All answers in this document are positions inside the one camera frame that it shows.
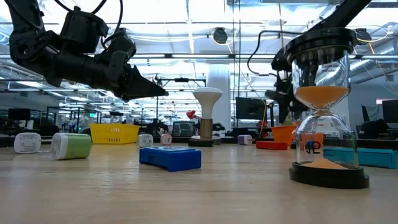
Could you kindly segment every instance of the red block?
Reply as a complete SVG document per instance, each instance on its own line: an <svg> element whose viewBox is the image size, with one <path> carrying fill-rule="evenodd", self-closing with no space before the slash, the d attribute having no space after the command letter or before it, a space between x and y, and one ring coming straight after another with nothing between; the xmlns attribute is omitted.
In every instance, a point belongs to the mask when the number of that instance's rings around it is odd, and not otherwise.
<svg viewBox="0 0 398 224"><path fill-rule="evenodd" d="M286 142L274 142L274 141L257 141L256 147L258 149L287 150L287 143Z"/></svg>

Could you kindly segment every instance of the black base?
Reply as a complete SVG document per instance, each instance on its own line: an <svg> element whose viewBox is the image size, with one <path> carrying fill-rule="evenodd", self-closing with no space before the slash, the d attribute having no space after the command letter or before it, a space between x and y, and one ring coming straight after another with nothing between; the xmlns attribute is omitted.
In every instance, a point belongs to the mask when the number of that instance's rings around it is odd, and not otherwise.
<svg viewBox="0 0 398 224"><path fill-rule="evenodd" d="M365 189L369 187L369 176L364 174L363 168L340 164L348 169L322 169L301 166L294 162L289 169L291 180L318 187L334 189Z"/></svg>
<svg viewBox="0 0 398 224"><path fill-rule="evenodd" d="M188 146L191 147L213 147L213 140L200 140L200 141L196 141L196 140L192 140L190 139L188 142Z"/></svg>

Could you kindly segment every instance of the white lamp shade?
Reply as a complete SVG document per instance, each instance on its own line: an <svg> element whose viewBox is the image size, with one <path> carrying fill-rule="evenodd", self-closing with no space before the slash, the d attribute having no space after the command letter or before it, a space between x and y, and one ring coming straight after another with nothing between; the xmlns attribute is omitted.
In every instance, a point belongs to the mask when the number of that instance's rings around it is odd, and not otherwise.
<svg viewBox="0 0 398 224"><path fill-rule="evenodd" d="M204 87L196 89L193 95L200 103L201 117L203 119L211 119L214 104L223 95L223 92L217 88Z"/></svg>

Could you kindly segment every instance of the teal box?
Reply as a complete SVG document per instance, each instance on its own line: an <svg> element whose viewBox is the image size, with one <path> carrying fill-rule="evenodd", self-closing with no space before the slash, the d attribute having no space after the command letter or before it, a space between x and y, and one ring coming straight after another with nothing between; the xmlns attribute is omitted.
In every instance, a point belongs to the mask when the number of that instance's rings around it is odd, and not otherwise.
<svg viewBox="0 0 398 224"><path fill-rule="evenodd" d="M342 147L324 147L323 157L330 161L352 163L353 150ZM361 166L397 168L398 154L392 149L358 148L358 159Z"/></svg>

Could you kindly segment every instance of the orange sand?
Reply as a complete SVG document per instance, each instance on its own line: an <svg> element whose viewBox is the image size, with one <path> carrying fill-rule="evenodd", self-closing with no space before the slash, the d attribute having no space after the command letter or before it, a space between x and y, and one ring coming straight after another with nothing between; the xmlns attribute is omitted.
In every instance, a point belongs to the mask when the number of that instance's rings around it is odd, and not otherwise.
<svg viewBox="0 0 398 224"><path fill-rule="evenodd" d="M319 159L307 164L303 164L303 166L324 168L324 169L348 169L328 159Z"/></svg>
<svg viewBox="0 0 398 224"><path fill-rule="evenodd" d="M296 97L306 104L322 109L326 104L338 101L348 92L349 89L342 86L307 86L299 88Z"/></svg>

